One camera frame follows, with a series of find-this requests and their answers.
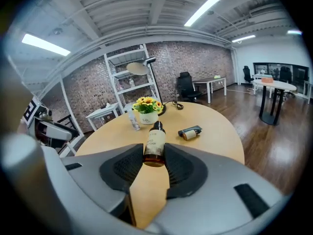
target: ceiling light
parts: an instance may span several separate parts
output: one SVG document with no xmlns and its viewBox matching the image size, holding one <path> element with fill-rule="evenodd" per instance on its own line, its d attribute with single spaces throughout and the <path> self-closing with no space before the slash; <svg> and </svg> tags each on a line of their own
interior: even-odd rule
<svg viewBox="0 0 313 235">
<path fill-rule="evenodd" d="M 215 5 L 219 0 L 208 0 L 200 7 L 199 10 L 192 15 L 192 17 L 185 23 L 184 26 L 191 26 L 199 17 L 203 15 L 209 8 Z"/>
<path fill-rule="evenodd" d="M 300 30 L 288 30 L 287 34 L 298 34 L 298 35 L 302 35 L 302 31 Z"/>
<path fill-rule="evenodd" d="M 247 36 L 247 37 L 242 37 L 242 38 L 239 38 L 239 39 L 236 39 L 236 40 L 233 40 L 232 42 L 239 42 L 239 41 L 242 41 L 242 40 L 246 40 L 246 39 L 249 39 L 249 38 L 254 38 L 255 35 L 251 35 L 251 36 Z"/>
<path fill-rule="evenodd" d="M 29 34 L 25 34 L 25 36 L 22 39 L 22 43 L 36 46 L 36 47 L 39 47 L 42 49 L 50 50 L 52 52 L 58 53 L 58 54 L 63 55 L 63 56 L 67 56 L 68 54 L 70 54 L 70 51 L 68 51 L 66 49 L 58 47 L 57 45 L 54 45 L 52 43 L 49 43 L 45 40 L 42 40 L 38 37 L 34 37 L 32 35 L 29 35 Z"/>
</svg>

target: lamp shade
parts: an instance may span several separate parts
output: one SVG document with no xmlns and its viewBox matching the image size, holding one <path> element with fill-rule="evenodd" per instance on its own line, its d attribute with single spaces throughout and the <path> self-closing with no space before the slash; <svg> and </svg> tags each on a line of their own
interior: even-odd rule
<svg viewBox="0 0 313 235">
<path fill-rule="evenodd" d="M 130 63 L 126 66 L 126 69 L 135 75 L 145 75 L 148 73 L 148 67 L 142 63 Z"/>
<path fill-rule="evenodd" d="M 129 63 L 126 66 L 126 69 L 135 75 L 145 75 L 148 73 L 147 65 L 154 62 L 156 60 L 155 57 L 150 57 L 148 59 L 142 60 L 140 62 Z"/>
</svg>

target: office chair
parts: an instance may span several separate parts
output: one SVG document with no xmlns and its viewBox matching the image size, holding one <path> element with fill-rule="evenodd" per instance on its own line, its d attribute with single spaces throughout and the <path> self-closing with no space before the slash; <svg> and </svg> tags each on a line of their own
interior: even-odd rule
<svg viewBox="0 0 313 235">
<path fill-rule="evenodd" d="M 189 72 L 185 71 L 180 73 L 179 77 L 177 78 L 177 89 L 183 101 L 199 103 L 195 101 L 195 97 L 201 96 L 202 92 L 194 91 L 191 75 Z"/>
<path fill-rule="evenodd" d="M 279 81 L 289 83 L 289 84 L 292 83 L 292 73 L 291 73 L 290 68 L 288 68 L 286 66 L 282 66 L 280 68 Z M 293 93 L 286 92 L 286 96 L 288 97 L 289 95 L 291 95 L 292 97 L 295 97 L 295 95 Z"/>
<path fill-rule="evenodd" d="M 251 81 L 254 80 L 254 78 L 251 78 L 249 67 L 247 65 L 245 65 L 244 68 L 243 68 L 243 71 L 244 71 L 244 74 L 245 74 L 245 81 L 247 81 L 250 84 Z"/>
</svg>

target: small box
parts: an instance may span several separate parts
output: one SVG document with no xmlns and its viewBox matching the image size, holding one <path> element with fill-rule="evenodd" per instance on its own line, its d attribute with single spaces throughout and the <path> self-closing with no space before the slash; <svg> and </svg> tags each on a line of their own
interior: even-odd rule
<svg viewBox="0 0 313 235">
<path fill-rule="evenodd" d="M 261 78 L 262 83 L 272 83 L 273 82 L 273 78 L 272 77 L 262 77 Z"/>
</svg>

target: flower pot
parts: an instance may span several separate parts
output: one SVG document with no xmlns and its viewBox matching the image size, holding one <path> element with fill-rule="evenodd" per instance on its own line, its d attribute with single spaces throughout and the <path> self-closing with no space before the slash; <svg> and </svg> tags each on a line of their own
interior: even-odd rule
<svg viewBox="0 0 313 235">
<path fill-rule="evenodd" d="M 154 124 L 158 120 L 157 112 L 150 112 L 147 114 L 139 114 L 140 122 L 142 124 Z"/>
</svg>

